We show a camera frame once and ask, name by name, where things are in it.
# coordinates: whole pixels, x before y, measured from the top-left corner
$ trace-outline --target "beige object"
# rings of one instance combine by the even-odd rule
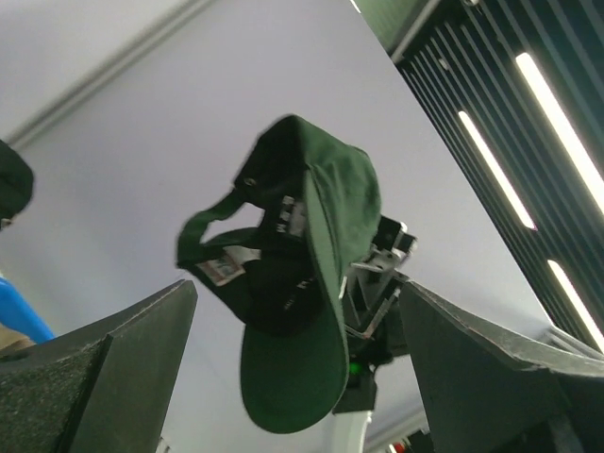
[[[33,346],[29,337],[0,324],[0,356]]]

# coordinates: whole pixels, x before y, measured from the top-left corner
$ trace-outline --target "white light strip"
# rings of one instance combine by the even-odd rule
[[[350,3],[352,3],[352,6],[355,7],[355,9],[357,10],[358,13],[361,13],[361,10],[357,6],[357,3],[355,2],[355,0],[350,0]]]
[[[470,134],[470,137],[472,137],[472,140],[474,140],[478,151],[480,151],[480,154],[486,160],[487,165],[493,172],[493,175],[499,183],[499,186],[501,186],[503,193],[508,197],[508,200],[510,200],[512,208],[516,211],[516,215],[518,215],[518,218],[520,219],[520,222],[522,222],[522,225],[530,229],[537,229],[534,222],[530,218],[529,212],[522,204],[522,201],[520,201],[520,197],[518,196],[516,191],[513,189],[510,181],[508,180],[508,177],[503,173],[503,170],[499,166],[499,163],[495,159],[495,156],[491,152],[491,149],[480,135],[480,132],[478,132],[476,126],[474,126],[474,122],[472,121],[472,119],[468,116],[465,111],[460,111],[459,115],[461,122],[467,129],[468,133]]]
[[[548,260],[547,264],[549,264],[554,276],[556,276],[560,282],[560,286],[562,286],[562,289],[573,304],[573,307],[577,311],[579,318],[581,318],[581,321],[594,338],[594,341],[596,342],[597,347],[600,349],[600,352],[604,352],[604,335],[602,335],[602,332],[596,325],[596,321],[594,321],[594,318],[592,318],[592,316],[589,314],[589,311],[587,311],[585,308],[583,301],[577,294],[577,291],[575,290],[575,287],[571,281],[568,279],[568,276],[556,261]]]
[[[525,52],[516,57],[516,63],[549,123],[556,131],[568,156],[583,178],[587,190],[594,198],[602,214],[604,214],[604,179],[597,171],[577,132],[568,121],[560,103],[547,85],[533,58]]]

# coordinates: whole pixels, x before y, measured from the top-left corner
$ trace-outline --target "cap brim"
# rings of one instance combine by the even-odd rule
[[[276,338],[252,327],[243,335],[243,404],[256,425],[279,434],[301,431],[323,419],[348,379],[340,273],[321,198],[309,174],[305,201],[310,252],[326,307],[312,326],[294,337]]]

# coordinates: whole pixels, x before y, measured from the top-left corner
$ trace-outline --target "wall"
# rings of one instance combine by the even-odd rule
[[[0,0],[0,137],[183,0]]]
[[[409,274],[528,335],[545,315],[463,175],[347,0],[221,0],[24,150],[31,208],[0,268],[59,333],[180,276],[182,222],[222,196],[257,133],[297,112],[366,149],[384,214],[420,247]],[[245,210],[226,227],[253,225]],[[175,451],[320,449],[322,425],[256,429],[238,390],[241,326],[203,288],[165,426]],[[378,374],[370,432],[421,405],[409,361]]]

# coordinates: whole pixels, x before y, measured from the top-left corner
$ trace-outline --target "cap label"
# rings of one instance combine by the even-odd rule
[[[197,267],[216,286],[224,286],[238,276],[245,274],[245,269],[227,251],[221,258],[199,263]]]
[[[302,238],[306,228],[306,217],[306,205],[303,202],[295,201],[291,196],[284,196],[277,221],[277,233]]]

